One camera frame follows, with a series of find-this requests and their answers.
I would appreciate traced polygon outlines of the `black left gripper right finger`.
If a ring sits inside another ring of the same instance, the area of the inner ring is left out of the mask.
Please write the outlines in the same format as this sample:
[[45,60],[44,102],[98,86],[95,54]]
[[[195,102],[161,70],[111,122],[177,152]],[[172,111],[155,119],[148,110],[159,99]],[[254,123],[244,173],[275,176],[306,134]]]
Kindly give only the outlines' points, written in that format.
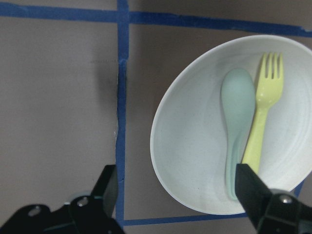
[[248,164],[236,165],[235,194],[252,225],[258,229],[273,193]]

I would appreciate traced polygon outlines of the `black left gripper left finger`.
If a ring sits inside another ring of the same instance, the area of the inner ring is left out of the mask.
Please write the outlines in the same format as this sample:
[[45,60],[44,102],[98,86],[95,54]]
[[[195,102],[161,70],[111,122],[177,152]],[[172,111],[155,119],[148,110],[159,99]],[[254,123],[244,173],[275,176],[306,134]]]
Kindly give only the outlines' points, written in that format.
[[99,176],[91,196],[102,199],[103,210],[112,217],[118,196],[117,166],[106,165]]

